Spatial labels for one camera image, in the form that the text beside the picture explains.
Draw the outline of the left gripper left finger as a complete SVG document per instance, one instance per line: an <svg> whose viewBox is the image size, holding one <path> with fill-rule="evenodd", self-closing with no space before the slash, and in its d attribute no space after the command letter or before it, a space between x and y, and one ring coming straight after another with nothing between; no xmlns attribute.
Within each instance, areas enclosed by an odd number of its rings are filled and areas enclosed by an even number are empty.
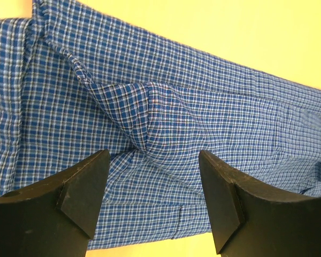
<svg viewBox="0 0 321 257"><path fill-rule="evenodd" d="M0 256L85 256L106 187L110 154L0 197Z"/></svg>

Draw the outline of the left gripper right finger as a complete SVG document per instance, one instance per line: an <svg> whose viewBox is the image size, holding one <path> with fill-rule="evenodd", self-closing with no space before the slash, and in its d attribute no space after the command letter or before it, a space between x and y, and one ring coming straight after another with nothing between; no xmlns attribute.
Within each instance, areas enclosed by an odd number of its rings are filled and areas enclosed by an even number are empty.
<svg viewBox="0 0 321 257"><path fill-rule="evenodd" d="M206 150L199 166L217 254L321 256L321 197L268 185Z"/></svg>

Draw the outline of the blue plaid long sleeve shirt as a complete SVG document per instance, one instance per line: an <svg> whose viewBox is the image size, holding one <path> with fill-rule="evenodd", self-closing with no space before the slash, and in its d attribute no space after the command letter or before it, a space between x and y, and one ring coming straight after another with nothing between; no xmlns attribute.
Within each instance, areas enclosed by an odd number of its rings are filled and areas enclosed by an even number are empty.
<svg viewBox="0 0 321 257"><path fill-rule="evenodd" d="M210 231L198 155L321 196L321 90L77 1L0 19L0 196L108 149L89 249Z"/></svg>

